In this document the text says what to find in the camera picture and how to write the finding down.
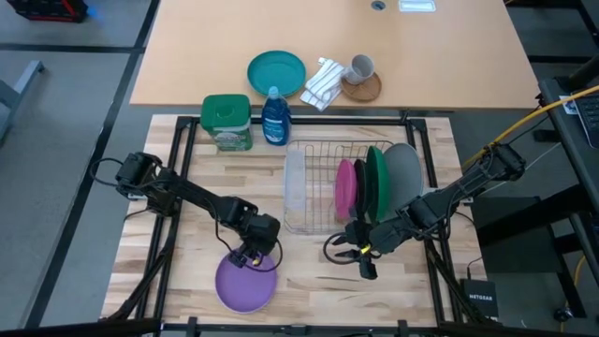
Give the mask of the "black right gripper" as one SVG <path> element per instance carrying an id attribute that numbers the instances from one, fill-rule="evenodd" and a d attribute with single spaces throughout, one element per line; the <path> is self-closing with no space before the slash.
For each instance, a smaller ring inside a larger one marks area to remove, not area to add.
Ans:
<path id="1" fill-rule="evenodd" d="M 360 276 L 367 280 L 375 280 L 378 274 L 373 263 L 373 252 L 379 255 L 392 253 L 403 242 L 412 238 L 410 229 L 409 218 L 401 212 L 374 227 L 354 220 L 348 224 L 348 236 L 339 233 L 334 239 L 334 244 L 354 244 L 358 249 L 342 251 L 335 256 L 356 259 Z"/>

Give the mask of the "pink plate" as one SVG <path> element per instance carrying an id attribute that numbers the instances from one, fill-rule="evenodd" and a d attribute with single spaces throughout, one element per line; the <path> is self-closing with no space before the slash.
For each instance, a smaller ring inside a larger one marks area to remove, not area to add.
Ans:
<path id="1" fill-rule="evenodd" d="M 336 216 L 340 220 L 350 217 L 350 209 L 356 204 L 358 190 L 357 174 L 353 163 L 342 159 L 337 170 L 334 190 Z"/>

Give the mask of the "purple plate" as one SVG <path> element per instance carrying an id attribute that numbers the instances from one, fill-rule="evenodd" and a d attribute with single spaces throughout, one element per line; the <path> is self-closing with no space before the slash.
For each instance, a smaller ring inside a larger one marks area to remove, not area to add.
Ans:
<path id="1" fill-rule="evenodd" d="M 237 268 L 228 261 L 227 256 L 224 257 L 216 269 L 216 296 L 219 301 L 270 301 L 277 287 L 277 273 L 270 271 L 274 266 L 270 256 L 264 258 L 260 272 L 246 267 Z"/>

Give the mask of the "dark navy plate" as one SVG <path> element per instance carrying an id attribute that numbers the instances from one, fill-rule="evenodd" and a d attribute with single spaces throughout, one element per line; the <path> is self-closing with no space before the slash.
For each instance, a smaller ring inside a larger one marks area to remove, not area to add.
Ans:
<path id="1" fill-rule="evenodd" d="M 357 218 L 364 220 L 370 204 L 369 180 L 366 162 L 362 159 L 357 159 L 354 163 L 354 169 L 357 177 L 357 196 L 355 209 Z"/>

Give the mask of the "green plate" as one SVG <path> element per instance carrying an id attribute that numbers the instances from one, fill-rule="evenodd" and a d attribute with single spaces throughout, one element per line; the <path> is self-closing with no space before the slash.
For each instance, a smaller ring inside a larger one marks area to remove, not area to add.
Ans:
<path id="1" fill-rule="evenodd" d="M 389 203 L 389 176 L 383 152 L 370 146 L 367 152 L 366 169 L 370 204 L 367 209 L 372 224 L 383 220 Z"/>

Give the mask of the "white plastic utensil caddy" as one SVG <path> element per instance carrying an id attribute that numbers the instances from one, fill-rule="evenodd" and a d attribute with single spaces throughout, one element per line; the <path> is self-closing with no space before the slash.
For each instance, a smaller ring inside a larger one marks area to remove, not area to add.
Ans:
<path id="1" fill-rule="evenodd" d="M 306 213 L 306 167 L 301 150 L 288 150 L 285 157 L 285 223 L 293 231 L 303 229 Z"/>

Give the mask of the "grey plate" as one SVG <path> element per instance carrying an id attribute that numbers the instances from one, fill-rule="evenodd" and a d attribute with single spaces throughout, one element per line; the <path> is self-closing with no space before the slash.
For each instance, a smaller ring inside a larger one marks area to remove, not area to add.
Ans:
<path id="1" fill-rule="evenodd" d="M 408 143 L 396 143 L 386 149 L 388 203 L 384 220 L 396 215 L 395 211 L 415 197 L 424 187 L 422 168 L 416 149 Z"/>

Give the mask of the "blue dish soap bottle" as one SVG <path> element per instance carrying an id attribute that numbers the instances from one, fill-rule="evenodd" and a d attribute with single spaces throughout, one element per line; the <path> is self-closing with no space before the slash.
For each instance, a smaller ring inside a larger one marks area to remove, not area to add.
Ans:
<path id="1" fill-rule="evenodd" d="M 262 132 L 269 144 L 284 146 L 291 133 L 290 108 L 276 86 L 268 90 L 266 102 L 261 111 Z"/>

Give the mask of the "green Cascade detergent tub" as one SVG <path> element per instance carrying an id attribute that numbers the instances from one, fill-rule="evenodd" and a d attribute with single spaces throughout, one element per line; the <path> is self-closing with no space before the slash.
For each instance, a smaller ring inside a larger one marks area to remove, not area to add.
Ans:
<path id="1" fill-rule="evenodd" d="M 246 95 L 206 96 L 200 124 L 220 151 L 242 152 L 253 147 L 251 105 Z"/>

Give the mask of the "black cabinet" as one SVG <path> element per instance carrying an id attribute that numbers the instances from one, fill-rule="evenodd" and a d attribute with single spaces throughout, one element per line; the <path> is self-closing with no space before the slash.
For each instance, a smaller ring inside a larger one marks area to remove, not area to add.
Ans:
<path id="1" fill-rule="evenodd" d="M 490 273 L 565 273 L 566 257 L 582 250 L 578 235 L 557 225 L 586 206 L 573 185 L 548 197 L 477 197 L 472 204 L 478 242 Z"/>

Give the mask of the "grey cup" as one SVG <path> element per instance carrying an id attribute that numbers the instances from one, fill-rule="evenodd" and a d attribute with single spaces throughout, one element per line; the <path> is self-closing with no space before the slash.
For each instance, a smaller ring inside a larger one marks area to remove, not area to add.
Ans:
<path id="1" fill-rule="evenodd" d="M 343 77 L 350 84 L 361 84 L 374 73 L 373 60 L 364 54 L 353 57 L 350 65 L 345 69 Z"/>

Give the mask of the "light wooden desk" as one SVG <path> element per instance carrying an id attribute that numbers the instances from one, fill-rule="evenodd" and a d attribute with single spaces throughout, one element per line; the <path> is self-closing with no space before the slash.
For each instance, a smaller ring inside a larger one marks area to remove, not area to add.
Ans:
<path id="1" fill-rule="evenodd" d="M 503 0 L 161 0 L 131 103 L 195 106 L 207 95 L 263 97 L 247 79 L 264 51 L 289 51 L 309 75 L 318 59 L 369 56 L 382 82 L 377 108 L 521 109 L 537 80 Z"/>

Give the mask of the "dark side desk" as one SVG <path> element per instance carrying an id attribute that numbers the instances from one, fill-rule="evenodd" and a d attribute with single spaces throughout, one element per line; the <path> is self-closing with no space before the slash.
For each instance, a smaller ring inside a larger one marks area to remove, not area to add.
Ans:
<path id="1" fill-rule="evenodd" d="M 589 122 L 582 110 L 569 115 L 561 96 L 577 102 L 599 99 L 599 54 L 566 77 L 539 82 L 539 89 L 560 143 L 577 175 L 578 184 L 551 197 L 563 204 L 577 234 L 596 284 L 599 286 L 599 122 Z"/>

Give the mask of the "black keyboard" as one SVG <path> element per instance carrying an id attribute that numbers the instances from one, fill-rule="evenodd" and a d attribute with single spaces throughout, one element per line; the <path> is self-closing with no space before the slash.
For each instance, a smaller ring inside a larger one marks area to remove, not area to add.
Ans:
<path id="1" fill-rule="evenodd" d="M 585 95 L 574 102 L 590 146 L 599 149 L 599 94 Z"/>

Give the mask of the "red and black toolbox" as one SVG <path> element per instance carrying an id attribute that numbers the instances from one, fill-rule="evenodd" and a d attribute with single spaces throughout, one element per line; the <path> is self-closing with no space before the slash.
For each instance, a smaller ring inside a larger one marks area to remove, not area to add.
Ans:
<path id="1" fill-rule="evenodd" d="M 29 21 L 82 22 L 88 14 L 83 0 L 4 0 Z"/>

